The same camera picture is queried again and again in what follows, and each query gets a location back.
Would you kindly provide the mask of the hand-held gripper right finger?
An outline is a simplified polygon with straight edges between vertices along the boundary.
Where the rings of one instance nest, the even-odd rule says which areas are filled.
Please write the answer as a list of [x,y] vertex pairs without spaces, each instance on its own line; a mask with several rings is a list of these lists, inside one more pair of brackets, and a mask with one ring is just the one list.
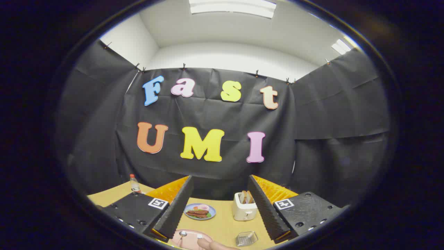
[[297,194],[255,175],[249,176],[247,187],[274,243],[301,236],[334,220],[347,209],[313,192]]

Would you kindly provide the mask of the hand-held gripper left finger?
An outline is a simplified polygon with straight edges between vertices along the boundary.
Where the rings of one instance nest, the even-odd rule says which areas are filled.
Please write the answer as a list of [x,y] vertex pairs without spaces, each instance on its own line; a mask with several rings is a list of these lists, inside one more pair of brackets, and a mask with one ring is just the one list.
[[132,192],[101,208],[132,231],[167,243],[173,238],[194,190],[194,178],[183,177],[147,194]]

